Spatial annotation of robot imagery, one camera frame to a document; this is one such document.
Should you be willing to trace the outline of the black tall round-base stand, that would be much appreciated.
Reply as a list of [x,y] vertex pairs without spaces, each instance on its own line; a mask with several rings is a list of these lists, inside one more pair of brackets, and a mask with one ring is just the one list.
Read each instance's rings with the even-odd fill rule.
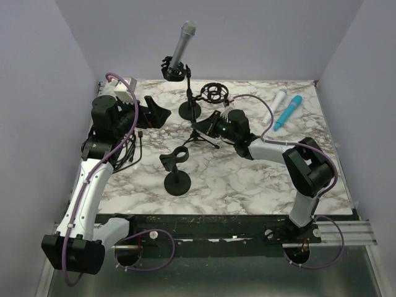
[[172,69],[170,66],[171,59],[171,56],[167,56],[161,62],[161,73],[163,78],[169,82],[182,82],[187,78],[186,101],[179,106],[178,113],[182,119],[187,121],[196,120],[201,114],[201,107],[193,100],[191,69],[182,62],[180,62],[175,69]]

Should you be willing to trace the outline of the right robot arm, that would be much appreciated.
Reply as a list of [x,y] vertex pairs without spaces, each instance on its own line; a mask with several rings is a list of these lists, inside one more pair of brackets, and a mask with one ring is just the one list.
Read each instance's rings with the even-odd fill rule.
[[337,182],[337,168],[314,139],[306,137],[299,142],[263,140],[250,130],[249,120],[242,110],[231,110],[227,116],[214,111],[192,127],[211,137],[229,140],[236,153],[248,160],[265,160],[284,164],[296,189],[293,208],[285,226],[286,238],[294,243],[307,235],[306,226],[326,189]]

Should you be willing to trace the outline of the white microphone grey head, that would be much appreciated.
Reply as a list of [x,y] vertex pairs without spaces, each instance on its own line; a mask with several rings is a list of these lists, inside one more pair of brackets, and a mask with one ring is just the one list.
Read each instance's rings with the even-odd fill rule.
[[[285,88],[281,88],[277,92],[277,94],[276,94],[275,98],[273,99],[273,102],[272,102],[272,104],[270,106],[270,109],[271,109],[273,114],[275,114],[277,108],[280,106],[282,101],[286,98],[287,93],[288,93],[288,90],[285,89]],[[264,116],[264,119],[263,119],[263,124],[265,126],[268,125],[270,123],[270,119],[271,119],[270,113],[267,111],[265,116]]]

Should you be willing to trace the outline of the blue microphone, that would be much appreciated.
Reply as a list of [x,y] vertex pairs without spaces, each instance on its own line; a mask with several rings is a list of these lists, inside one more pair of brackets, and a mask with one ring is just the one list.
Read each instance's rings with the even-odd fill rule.
[[276,120],[275,124],[273,125],[273,130],[278,131],[288,120],[288,118],[293,114],[295,109],[297,109],[303,98],[301,95],[296,95],[289,103],[287,108],[284,110],[284,112],[280,115],[280,117]]

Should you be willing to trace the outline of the black tripod shock-mount stand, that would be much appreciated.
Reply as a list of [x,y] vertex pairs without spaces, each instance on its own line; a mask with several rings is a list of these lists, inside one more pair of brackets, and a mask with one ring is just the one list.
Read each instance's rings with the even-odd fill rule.
[[181,118],[191,124],[202,121],[203,116],[208,116],[209,111],[214,111],[213,106],[230,105],[228,88],[219,82],[209,82],[205,84],[198,95],[194,95],[191,81],[187,81],[186,97],[187,100],[179,107],[178,113]]

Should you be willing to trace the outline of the black short clip stand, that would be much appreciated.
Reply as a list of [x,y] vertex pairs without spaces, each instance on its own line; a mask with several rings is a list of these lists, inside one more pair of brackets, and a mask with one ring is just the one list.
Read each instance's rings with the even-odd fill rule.
[[187,193],[191,187],[189,175],[178,170],[177,167],[178,163],[184,163],[188,158],[189,151],[185,146],[176,147],[170,154],[159,156],[164,169],[169,172],[165,177],[164,187],[166,192],[172,196],[181,196]]

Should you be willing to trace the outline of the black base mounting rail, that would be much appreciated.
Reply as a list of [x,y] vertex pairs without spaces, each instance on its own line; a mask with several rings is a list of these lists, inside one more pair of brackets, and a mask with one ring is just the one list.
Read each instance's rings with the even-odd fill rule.
[[321,242],[315,223],[298,228],[286,215],[121,215],[129,223],[119,251],[145,258],[281,257],[285,246]]

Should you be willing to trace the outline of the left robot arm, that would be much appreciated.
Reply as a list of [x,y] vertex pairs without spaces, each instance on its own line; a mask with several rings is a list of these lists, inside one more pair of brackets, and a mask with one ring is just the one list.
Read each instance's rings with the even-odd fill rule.
[[158,106],[152,97],[146,96],[144,100],[144,106],[123,103],[111,95],[93,100],[92,132],[82,148],[70,204],[55,233],[44,236],[41,242],[54,269],[95,275],[112,245],[136,240],[137,229],[127,218],[115,216],[98,228],[95,219],[122,142],[135,128],[161,128],[171,115],[170,110]]

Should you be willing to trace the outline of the silver microphone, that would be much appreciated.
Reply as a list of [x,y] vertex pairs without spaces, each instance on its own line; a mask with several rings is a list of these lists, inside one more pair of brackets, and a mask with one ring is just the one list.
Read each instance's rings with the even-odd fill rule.
[[193,21],[187,21],[181,27],[180,38],[170,61],[170,68],[172,70],[175,71],[178,68],[189,42],[196,34],[196,28],[197,26]]

